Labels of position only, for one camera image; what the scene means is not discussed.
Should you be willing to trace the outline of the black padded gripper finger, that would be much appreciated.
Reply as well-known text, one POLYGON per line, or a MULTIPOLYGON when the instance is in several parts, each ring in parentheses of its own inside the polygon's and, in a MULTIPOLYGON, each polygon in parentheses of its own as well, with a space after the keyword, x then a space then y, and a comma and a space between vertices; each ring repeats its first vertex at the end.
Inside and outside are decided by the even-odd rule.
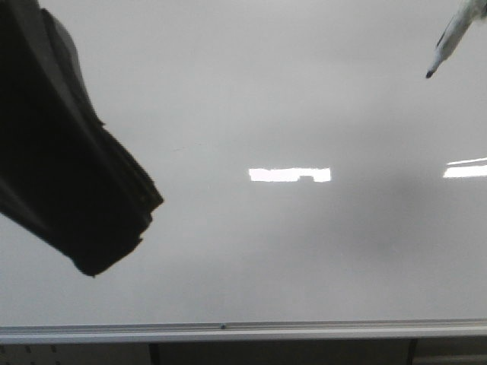
POLYGON ((76 45, 36 1, 1 3, 1 212, 97 276, 163 203, 99 119, 76 45))

